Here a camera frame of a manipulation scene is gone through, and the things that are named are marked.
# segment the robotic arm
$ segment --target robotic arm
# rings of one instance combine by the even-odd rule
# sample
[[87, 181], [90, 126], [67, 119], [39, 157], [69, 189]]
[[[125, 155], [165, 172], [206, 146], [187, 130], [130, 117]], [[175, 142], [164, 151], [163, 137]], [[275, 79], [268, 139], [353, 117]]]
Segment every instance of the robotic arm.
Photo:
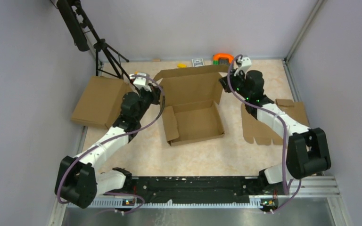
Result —
[[[329, 169], [331, 161], [324, 131], [302, 125], [279, 109], [274, 101], [264, 94], [263, 74], [260, 71], [248, 71], [252, 65], [248, 57], [237, 59], [236, 63], [238, 68], [230, 72], [231, 86], [246, 102], [256, 106], [245, 105], [246, 111], [272, 128], [280, 137], [283, 137], [284, 126], [278, 118], [283, 119], [286, 124], [286, 179], [301, 179]], [[225, 92], [231, 92], [227, 77], [220, 79], [220, 83]], [[264, 187], [281, 182], [282, 164], [260, 171], [259, 180]]]
[[[126, 177], [131, 176], [129, 172], [119, 168], [114, 168], [104, 174], [97, 174], [97, 172], [111, 155], [136, 136], [137, 133], [128, 133], [141, 128], [140, 120], [149, 106], [159, 104], [161, 91], [158, 87], [151, 85], [146, 77], [149, 75], [145, 73], [138, 73], [137, 76], [135, 74], [130, 75], [133, 84], [138, 89], [138, 94], [129, 92], [124, 95], [120, 116], [109, 131], [88, 149], [90, 152], [71, 168], [61, 187], [61, 198], [81, 208], [86, 208], [96, 195], [124, 186]], [[61, 161], [55, 194], [58, 193], [59, 184], [65, 172], [82, 155], [83, 153], [80, 153], [74, 158], [67, 156]]]

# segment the flattened cardboard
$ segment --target flattened cardboard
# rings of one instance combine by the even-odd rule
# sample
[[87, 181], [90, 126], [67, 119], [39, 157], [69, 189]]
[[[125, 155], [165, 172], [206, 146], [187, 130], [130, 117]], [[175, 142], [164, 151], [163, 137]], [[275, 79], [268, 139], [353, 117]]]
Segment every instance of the flattened cardboard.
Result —
[[227, 72], [226, 65], [162, 70], [166, 97], [162, 114], [166, 140], [171, 146], [223, 137], [224, 128], [216, 104], [220, 103], [222, 86], [218, 82]]
[[[303, 125], [309, 126], [303, 102], [276, 99], [275, 103], [291, 118]], [[275, 145], [282, 145], [282, 138], [266, 124], [259, 122], [252, 115], [248, 114], [244, 104], [241, 105], [241, 114], [243, 137], [248, 143], [253, 144], [255, 140], [258, 145], [270, 145], [272, 142]]]
[[84, 126], [108, 129], [120, 115], [123, 96], [132, 89], [123, 80], [91, 77], [71, 121]]

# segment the playing card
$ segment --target playing card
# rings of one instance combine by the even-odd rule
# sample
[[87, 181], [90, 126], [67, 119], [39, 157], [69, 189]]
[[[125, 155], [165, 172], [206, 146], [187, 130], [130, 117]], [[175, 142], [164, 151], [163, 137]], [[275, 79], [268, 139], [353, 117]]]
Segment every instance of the playing card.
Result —
[[200, 67], [200, 66], [204, 66], [205, 64], [203, 63], [203, 58], [196, 58], [196, 59], [192, 59], [192, 65], [194, 67]]

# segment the white wall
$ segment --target white wall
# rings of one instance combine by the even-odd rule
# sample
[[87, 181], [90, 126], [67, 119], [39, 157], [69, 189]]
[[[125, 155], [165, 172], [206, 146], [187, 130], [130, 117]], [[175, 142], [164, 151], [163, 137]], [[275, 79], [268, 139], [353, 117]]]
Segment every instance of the white wall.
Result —
[[355, 225], [362, 225], [362, 1], [327, 1], [291, 70], [310, 124], [327, 134], [332, 167]]
[[90, 0], [101, 38], [131, 60], [283, 58], [316, 0]]
[[48, 0], [0, 0], [0, 226], [46, 225], [93, 60]]

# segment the cardboard box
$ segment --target cardboard box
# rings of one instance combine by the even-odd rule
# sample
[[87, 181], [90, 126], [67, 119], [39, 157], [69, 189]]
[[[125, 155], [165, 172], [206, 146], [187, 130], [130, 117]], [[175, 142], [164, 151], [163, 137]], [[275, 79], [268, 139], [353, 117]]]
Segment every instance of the cardboard box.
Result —
[[155, 76], [165, 92], [162, 114], [166, 140], [171, 146], [194, 143], [224, 136], [216, 104], [222, 86], [218, 72], [226, 65], [162, 70]]
[[[299, 123], [309, 126], [303, 102], [293, 102], [293, 100], [276, 99], [277, 106], [285, 111], [291, 118]], [[270, 145], [271, 141], [275, 145], [282, 145], [282, 138], [278, 136], [269, 126], [259, 122], [252, 115], [248, 114], [245, 105], [241, 105], [243, 137], [253, 144], [254, 140], [258, 145]]]
[[123, 96], [132, 89], [117, 78], [91, 77], [71, 121], [96, 128], [110, 128], [120, 115]]

